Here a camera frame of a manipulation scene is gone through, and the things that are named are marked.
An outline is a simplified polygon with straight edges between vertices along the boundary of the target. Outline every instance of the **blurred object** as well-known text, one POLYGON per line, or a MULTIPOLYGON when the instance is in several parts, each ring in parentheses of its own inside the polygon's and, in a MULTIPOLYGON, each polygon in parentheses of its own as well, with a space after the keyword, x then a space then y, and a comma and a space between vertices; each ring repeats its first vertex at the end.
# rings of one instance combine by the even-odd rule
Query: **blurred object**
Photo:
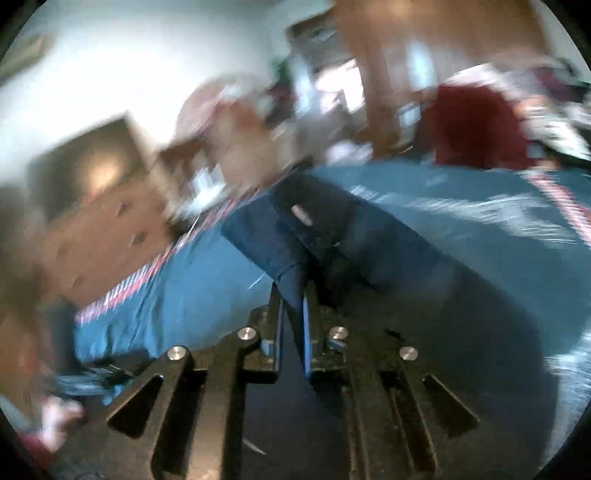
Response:
POLYGON ((296 96, 294 82, 289 67, 289 57, 277 65, 277 81, 269 89, 269 95, 273 106, 266 118, 267 125, 276 127, 282 122, 293 118, 296 96))
POLYGON ((552 155, 547 155, 546 158, 538 160, 533 169, 542 171, 559 171, 562 169, 562 166, 552 155))
POLYGON ((580 103, 568 103, 565 105, 564 114, 578 127, 591 129, 591 113, 580 103))
POLYGON ((548 67, 538 66, 532 69, 535 77, 544 86, 548 97, 557 103, 574 102, 577 99, 577 93, 572 85, 564 82, 560 77, 560 71, 548 67))
POLYGON ((147 166, 125 118, 95 128, 34 160, 27 183, 34 204, 51 222, 68 209, 90 203, 101 193, 147 166))
POLYGON ((76 375, 56 376, 54 387, 62 397, 104 397, 111 395, 116 385, 126 384, 133 377, 133 373, 105 361, 85 366, 76 375))
POLYGON ((63 400, 49 396, 41 407, 41 432, 39 437, 43 445, 52 453, 66 441, 66 428, 73 421, 81 420, 84 409, 77 401, 63 400))
POLYGON ((291 25, 286 34, 293 50, 302 55, 316 74, 328 67, 338 67, 353 59, 340 32, 335 9, 291 25))
POLYGON ((563 83, 570 86, 573 102, 583 103, 585 95, 591 87, 591 83, 580 80, 581 72, 573 65, 570 60, 559 58, 558 62, 560 62, 563 67, 557 71, 558 78, 563 83))
POLYGON ((21 189, 0 187, 0 394, 32 424, 41 387, 43 330, 35 308, 45 282, 35 263, 36 228, 21 189))
POLYGON ((142 163, 148 170, 150 183, 158 194, 162 195, 166 203, 165 217, 170 218, 182 201, 178 185, 169 169, 166 168, 163 159, 158 155, 159 145, 154 143, 153 138, 144 127, 129 115, 126 115, 125 122, 142 163))
POLYGON ((337 94, 322 93, 320 98, 321 117, 317 126, 324 133, 324 148, 329 148, 336 142, 343 140, 354 140, 357 127, 354 117, 347 110, 345 94, 341 91, 337 94))
POLYGON ((514 46, 526 46, 538 55, 547 51, 528 0, 505 0, 502 8, 469 0, 395 5, 337 0, 335 13, 360 68, 377 157, 406 149, 399 139, 404 135, 397 112, 411 92, 435 86, 514 46))
POLYGON ((502 74, 492 64, 483 64, 458 72, 445 84, 486 85, 511 102, 515 113, 522 119, 521 130, 528 140, 540 141, 558 153, 575 159, 591 160, 587 142, 567 118, 557 111, 552 101, 539 94, 541 90, 531 89, 536 85, 531 83, 531 79, 531 76, 524 77, 521 74, 502 74), (516 85, 513 83, 516 78, 527 82, 516 85))
MULTIPOLYGON (((429 91, 431 89, 425 91, 424 98, 429 95, 429 91)), ((397 109, 400 138, 390 151, 392 155, 403 155, 405 158, 420 160, 422 155, 420 144, 423 140, 421 138, 420 124, 423 118, 424 102, 413 98, 409 100, 409 103, 397 109)))
POLYGON ((423 118, 439 165, 523 170, 535 163, 510 104, 488 87, 441 86, 423 118))
POLYGON ((65 299, 54 297, 42 301, 38 315, 46 336, 40 346, 44 362, 56 375, 71 375, 80 371, 74 345, 74 318, 77 308, 65 299))
POLYGON ((255 112, 263 113, 269 107, 263 98, 264 91, 264 84, 258 78, 246 74, 227 75, 200 85, 185 100, 178 114, 175 141, 184 141, 207 130, 220 103, 240 100, 255 112))
POLYGON ((206 146, 203 136, 195 135, 186 140, 175 141, 158 153, 183 202, 191 198, 189 183, 197 171, 215 166, 205 152, 206 146))
POLYGON ((363 165, 373 155, 371 144, 356 145, 351 141, 341 141, 326 149, 326 164, 332 167, 363 165))
POLYGON ((491 63, 502 73, 524 72, 535 67, 561 67, 561 63, 531 46, 512 46, 496 53, 491 63))
POLYGON ((0 410, 6 416, 10 422, 10 426, 17 432, 26 432, 32 429, 31 420, 28 419, 23 413, 16 408, 12 402, 0 395, 0 410))
MULTIPOLYGON (((365 97, 363 95, 363 84, 361 83, 361 74, 359 67, 355 60, 349 60, 338 67, 332 67, 322 70, 316 80, 316 89, 332 93, 329 98, 336 101, 338 93, 343 92, 344 107, 349 113, 354 113, 365 105, 365 97)), ((325 105, 323 113, 330 110, 330 105, 325 105)))
POLYGON ((212 171, 199 170, 190 182, 193 190, 192 199, 186 202, 177 213, 185 220, 197 221, 202 212, 228 198, 231 191, 226 186, 220 165, 212 171))
POLYGON ((319 163, 328 145, 320 110, 320 93, 314 86, 311 67, 301 54, 292 54, 290 70, 294 77, 294 123, 297 128, 298 156, 312 157, 314 162, 319 163))
POLYGON ((207 166, 220 165, 228 188, 239 194, 273 181, 292 160, 280 158, 286 152, 285 135, 274 134, 265 124, 272 106, 264 92, 252 77, 221 77, 195 90, 177 120, 177 141, 201 138, 207 166))
POLYGON ((66 429, 83 416, 84 409, 78 402, 49 396, 41 407, 41 429, 38 432, 21 433, 20 439, 33 458, 47 469, 53 454, 66 441, 66 429))
POLYGON ((278 145, 277 158, 283 171, 301 161, 297 134, 296 123, 292 121, 282 122, 273 129, 273 142, 278 145))
POLYGON ((38 248, 50 290, 79 307, 172 241, 166 201, 124 119, 46 154, 31 165, 28 183, 47 221, 38 248))
POLYGON ((0 85, 22 70, 35 65, 51 49, 49 35, 35 35, 11 48, 0 61, 0 85))

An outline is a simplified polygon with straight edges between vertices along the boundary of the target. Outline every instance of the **metal screw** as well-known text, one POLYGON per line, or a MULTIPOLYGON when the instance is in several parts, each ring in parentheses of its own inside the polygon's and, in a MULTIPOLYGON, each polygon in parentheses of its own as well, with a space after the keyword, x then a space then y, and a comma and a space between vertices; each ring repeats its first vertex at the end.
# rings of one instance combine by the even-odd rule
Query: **metal screw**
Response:
POLYGON ((345 327, 332 327, 329 330, 329 337, 333 340, 345 340, 349 336, 349 332, 345 327))
POLYGON ((238 330, 238 338, 240 340, 252 340, 256 337, 256 330, 252 327, 244 327, 238 330))
POLYGON ((413 346, 403 346, 400 349, 400 358, 407 362, 414 362, 418 357, 418 350, 413 346))
POLYGON ((168 349, 168 352, 166 352, 166 354, 168 355, 168 358, 170 358, 171 360, 180 360, 185 355, 187 355, 187 349, 183 346, 177 345, 168 349))

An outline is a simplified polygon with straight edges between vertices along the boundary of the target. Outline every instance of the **dresser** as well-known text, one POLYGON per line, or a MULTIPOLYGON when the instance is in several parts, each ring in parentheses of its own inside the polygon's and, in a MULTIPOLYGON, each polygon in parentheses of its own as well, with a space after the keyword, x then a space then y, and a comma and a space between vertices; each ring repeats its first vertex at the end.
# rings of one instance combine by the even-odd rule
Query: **dresser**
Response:
POLYGON ((134 148, 125 124, 109 124, 33 167, 30 188, 46 218, 38 256, 50 295, 87 306, 173 241, 165 198, 134 148))

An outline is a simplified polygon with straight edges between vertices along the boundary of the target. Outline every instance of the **wooden furniture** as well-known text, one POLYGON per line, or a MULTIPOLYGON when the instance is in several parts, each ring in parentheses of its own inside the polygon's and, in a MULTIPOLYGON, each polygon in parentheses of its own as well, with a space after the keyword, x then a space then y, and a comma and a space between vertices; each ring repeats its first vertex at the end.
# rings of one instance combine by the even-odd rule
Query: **wooden furniture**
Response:
POLYGON ((41 247, 52 289, 80 307, 103 296, 170 244, 164 208, 137 177, 52 222, 41 247))
POLYGON ((104 296, 173 241, 166 201, 126 124, 115 123, 44 155, 29 175, 48 220, 39 255, 50 293, 79 307, 104 296))
POLYGON ((515 47, 548 51, 529 0, 335 0, 357 60, 376 155, 399 141, 397 109, 430 83, 515 47))
POLYGON ((207 142, 201 135, 173 142, 158 153, 158 158, 173 179, 183 198, 189 199, 192 191, 189 182, 200 168, 214 168, 215 163, 205 153, 207 142))

